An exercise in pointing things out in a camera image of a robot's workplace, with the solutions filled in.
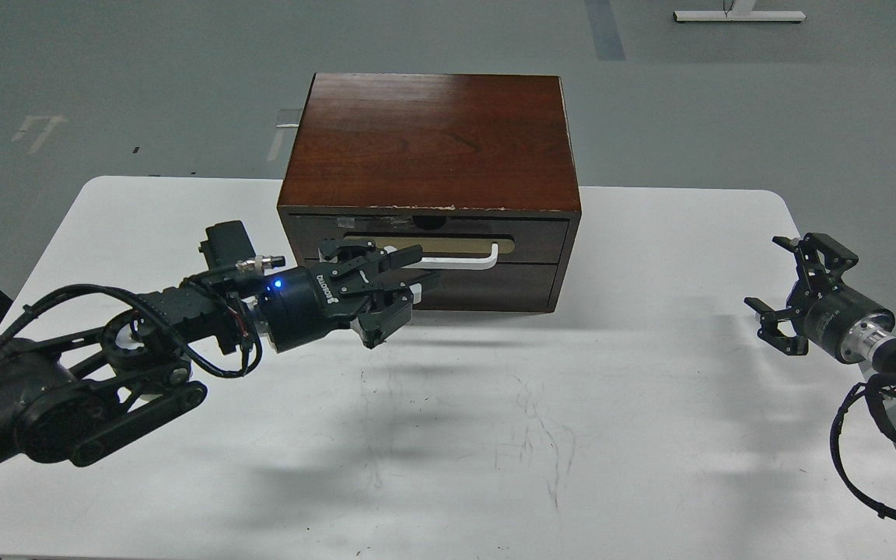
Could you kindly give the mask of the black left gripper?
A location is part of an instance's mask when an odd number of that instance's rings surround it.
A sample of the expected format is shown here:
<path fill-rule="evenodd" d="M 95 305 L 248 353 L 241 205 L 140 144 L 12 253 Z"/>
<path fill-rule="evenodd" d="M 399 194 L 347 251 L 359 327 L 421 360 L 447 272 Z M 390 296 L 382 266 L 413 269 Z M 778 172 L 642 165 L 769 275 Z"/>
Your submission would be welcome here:
<path fill-rule="evenodd" d="M 373 239 L 324 239 L 319 256 L 317 268 L 264 277 L 257 309 L 277 353 L 349 327 L 364 347 L 380 346 L 410 321 L 423 295 L 441 284 L 439 271 L 395 271 L 420 262 L 417 244 L 391 250 Z M 355 297 L 364 297 L 356 311 L 345 301 Z"/>

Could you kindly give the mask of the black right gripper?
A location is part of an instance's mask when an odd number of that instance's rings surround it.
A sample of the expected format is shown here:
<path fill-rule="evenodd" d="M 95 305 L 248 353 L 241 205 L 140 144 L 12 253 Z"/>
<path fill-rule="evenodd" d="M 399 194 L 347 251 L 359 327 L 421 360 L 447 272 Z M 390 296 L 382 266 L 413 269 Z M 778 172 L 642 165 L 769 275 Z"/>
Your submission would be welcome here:
<path fill-rule="evenodd" d="M 825 233 L 774 236 L 772 242 L 794 255 L 797 280 L 790 296 L 819 297 L 803 313 L 796 307 L 775 310 L 759 298 L 744 298 L 758 316 L 757 336 L 783 355 L 806 355 L 812 341 L 842 364 L 868 361 L 863 339 L 877 331 L 888 334 L 896 318 L 842 282 L 843 274 L 859 262 L 856 252 Z M 786 323 L 794 334 L 782 332 L 781 325 Z"/>

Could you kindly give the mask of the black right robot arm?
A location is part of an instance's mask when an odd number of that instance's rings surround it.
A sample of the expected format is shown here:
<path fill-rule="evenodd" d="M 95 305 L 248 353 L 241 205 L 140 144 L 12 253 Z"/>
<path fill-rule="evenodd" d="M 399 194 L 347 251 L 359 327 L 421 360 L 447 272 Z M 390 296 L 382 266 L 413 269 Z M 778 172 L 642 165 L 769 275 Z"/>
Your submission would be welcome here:
<path fill-rule="evenodd" d="M 857 383 L 839 405 L 829 429 L 833 467 L 843 485 L 882 519 L 896 521 L 896 508 L 862 492 L 842 461 L 844 418 L 864 401 L 876 428 L 896 444 L 896 334 L 894 314 L 843 280 L 857 265 L 856 253 L 823 233 L 800 238 L 774 237 L 794 258 L 796 283 L 781 309 L 756 297 L 744 298 L 758 316 L 758 337 L 785 355 L 806 355 L 814 345 L 842 364 L 865 364 L 871 375 Z"/>

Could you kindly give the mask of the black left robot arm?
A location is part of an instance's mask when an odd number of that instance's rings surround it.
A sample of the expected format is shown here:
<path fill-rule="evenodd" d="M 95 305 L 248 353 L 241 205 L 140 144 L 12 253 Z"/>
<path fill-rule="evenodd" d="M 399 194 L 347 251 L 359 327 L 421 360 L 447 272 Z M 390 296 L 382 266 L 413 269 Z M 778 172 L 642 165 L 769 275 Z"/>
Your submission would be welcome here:
<path fill-rule="evenodd" d="M 199 246 L 206 271 L 178 286 L 135 293 L 74 284 L 24 307 L 0 334 L 0 464 L 88 467 L 194 410 L 220 379 L 249 375 L 267 341 L 284 353 L 353 330 L 375 348 L 410 319 L 440 273 L 419 245 L 327 239 L 321 262 L 285 268 L 256 254 L 244 227 L 222 223 Z"/>

